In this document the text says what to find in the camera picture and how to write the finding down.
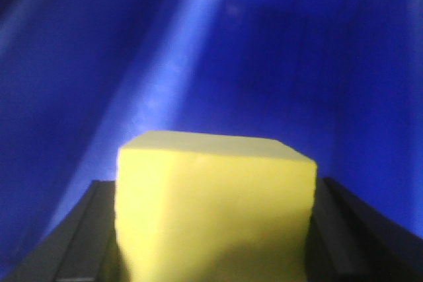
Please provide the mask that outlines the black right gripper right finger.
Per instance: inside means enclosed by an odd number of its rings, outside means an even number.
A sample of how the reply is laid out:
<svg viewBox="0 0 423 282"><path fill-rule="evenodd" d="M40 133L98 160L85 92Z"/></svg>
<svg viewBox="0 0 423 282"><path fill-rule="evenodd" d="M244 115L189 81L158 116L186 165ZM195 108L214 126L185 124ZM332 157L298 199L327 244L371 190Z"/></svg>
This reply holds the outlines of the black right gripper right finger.
<svg viewBox="0 0 423 282"><path fill-rule="evenodd" d="M305 245L308 281L421 281L422 239L332 178L318 178Z"/></svg>

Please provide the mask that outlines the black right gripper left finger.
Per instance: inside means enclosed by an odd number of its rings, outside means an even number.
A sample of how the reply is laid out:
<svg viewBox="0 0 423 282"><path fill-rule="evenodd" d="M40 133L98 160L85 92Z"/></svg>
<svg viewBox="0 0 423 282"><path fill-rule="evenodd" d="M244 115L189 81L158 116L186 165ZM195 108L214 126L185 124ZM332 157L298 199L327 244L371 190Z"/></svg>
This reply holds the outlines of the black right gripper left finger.
<svg viewBox="0 0 423 282"><path fill-rule="evenodd" d="M119 281L114 181L94 181L66 218L4 281Z"/></svg>

